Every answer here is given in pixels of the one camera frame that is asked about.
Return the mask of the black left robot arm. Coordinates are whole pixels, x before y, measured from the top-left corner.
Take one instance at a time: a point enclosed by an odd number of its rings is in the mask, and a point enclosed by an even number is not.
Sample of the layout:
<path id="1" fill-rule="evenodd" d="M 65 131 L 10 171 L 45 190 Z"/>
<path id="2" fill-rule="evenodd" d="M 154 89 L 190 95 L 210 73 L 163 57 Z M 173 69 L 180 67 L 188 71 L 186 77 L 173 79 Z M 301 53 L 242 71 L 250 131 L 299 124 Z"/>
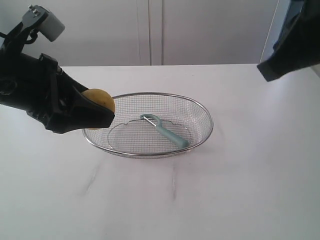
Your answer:
<path id="1" fill-rule="evenodd" d="M 0 103 L 25 111 L 46 130 L 57 134 L 89 128 L 108 128 L 115 112 L 83 95 L 87 87 L 42 53 L 39 58 L 22 52 L 38 30 L 19 23 L 4 36 L 0 47 Z"/>

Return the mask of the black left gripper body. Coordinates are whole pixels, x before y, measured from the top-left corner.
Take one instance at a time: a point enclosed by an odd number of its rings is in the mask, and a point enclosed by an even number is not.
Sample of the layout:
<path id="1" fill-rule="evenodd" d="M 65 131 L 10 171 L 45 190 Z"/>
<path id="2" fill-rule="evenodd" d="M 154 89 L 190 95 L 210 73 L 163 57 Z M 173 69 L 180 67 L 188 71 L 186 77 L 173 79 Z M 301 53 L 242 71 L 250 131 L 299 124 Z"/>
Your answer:
<path id="1" fill-rule="evenodd" d="M 62 128 L 58 62 L 41 54 L 0 54 L 0 103 L 25 111 L 46 129 Z"/>

